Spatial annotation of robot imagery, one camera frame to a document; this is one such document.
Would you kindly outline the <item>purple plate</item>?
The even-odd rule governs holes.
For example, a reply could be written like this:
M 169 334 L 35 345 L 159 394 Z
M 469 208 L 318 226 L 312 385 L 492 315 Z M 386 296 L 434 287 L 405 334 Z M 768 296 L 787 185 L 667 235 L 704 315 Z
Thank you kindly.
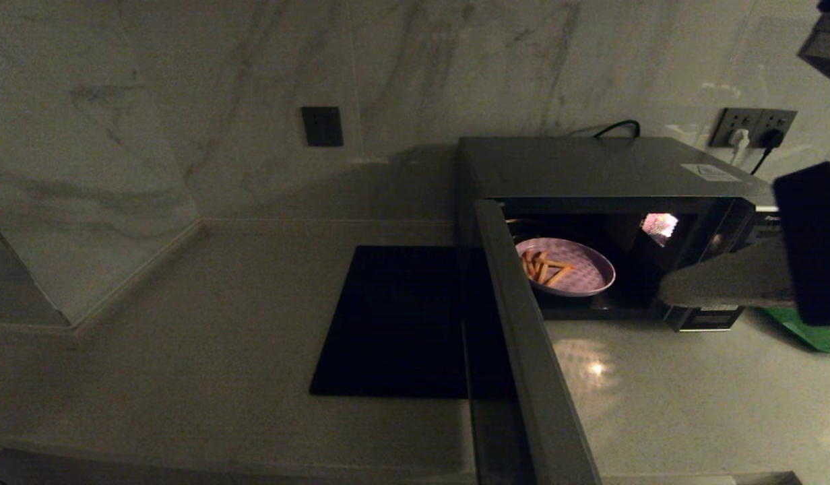
M 535 268 L 535 258 L 539 254 L 544 254 L 546 260 L 569 262 L 575 268 L 553 288 L 537 282 L 536 276 L 529 279 L 525 274 L 531 286 L 542 294 L 568 298 L 590 297 L 609 289 L 617 278 L 617 272 L 611 261 L 594 249 L 574 242 L 574 240 L 550 237 L 530 238 L 518 242 L 515 249 L 520 261 L 523 252 L 531 251 Z M 554 273 L 556 273 L 556 268 L 549 267 L 546 279 Z

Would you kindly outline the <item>silver microwave oven body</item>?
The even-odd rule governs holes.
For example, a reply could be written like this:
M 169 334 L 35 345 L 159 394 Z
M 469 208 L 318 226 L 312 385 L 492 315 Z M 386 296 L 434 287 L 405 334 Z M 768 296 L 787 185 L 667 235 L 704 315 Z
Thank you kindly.
M 708 182 L 682 164 L 719 166 L 739 183 Z M 499 203 L 515 245 L 563 238 L 617 272 L 600 294 L 568 298 L 530 284 L 544 321 L 661 321 L 679 332 L 732 328 L 742 306 L 668 306 L 664 276 L 776 233 L 771 187 L 668 137 L 464 137 L 454 168 L 455 231 L 463 203 Z

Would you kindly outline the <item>green plastic tray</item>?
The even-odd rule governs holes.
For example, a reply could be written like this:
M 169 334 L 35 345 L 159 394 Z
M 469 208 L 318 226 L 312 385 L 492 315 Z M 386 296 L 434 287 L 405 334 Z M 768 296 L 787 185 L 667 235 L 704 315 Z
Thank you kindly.
M 830 326 L 807 325 L 794 308 L 763 308 L 762 313 L 813 350 L 830 354 Z

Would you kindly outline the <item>black square mat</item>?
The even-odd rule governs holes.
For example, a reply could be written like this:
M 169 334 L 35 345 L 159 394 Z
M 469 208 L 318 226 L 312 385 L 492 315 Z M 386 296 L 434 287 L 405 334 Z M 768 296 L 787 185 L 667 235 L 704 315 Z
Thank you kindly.
M 356 247 L 310 394 L 467 399 L 456 269 L 451 247 Z

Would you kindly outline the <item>grey double wall socket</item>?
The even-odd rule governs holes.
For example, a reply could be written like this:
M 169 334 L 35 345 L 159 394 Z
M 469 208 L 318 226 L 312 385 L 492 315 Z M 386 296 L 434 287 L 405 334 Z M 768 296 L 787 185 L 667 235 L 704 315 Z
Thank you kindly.
M 784 138 L 797 116 L 796 110 L 781 108 L 723 108 L 709 138 L 711 148 L 728 148 L 730 138 L 736 130 L 748 131 L 748 148 L 766 148 L 766 136 L 772 130 L 779 130 Z

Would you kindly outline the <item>dark single wall socket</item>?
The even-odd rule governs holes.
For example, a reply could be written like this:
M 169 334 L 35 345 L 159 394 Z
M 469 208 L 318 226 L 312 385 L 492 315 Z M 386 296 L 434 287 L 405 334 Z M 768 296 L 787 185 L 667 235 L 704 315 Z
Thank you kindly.
M 304 106 L 300 113 L 303 120 L 305 141 L 308 147 L 344 147 L 340 108 L 336 106 Z

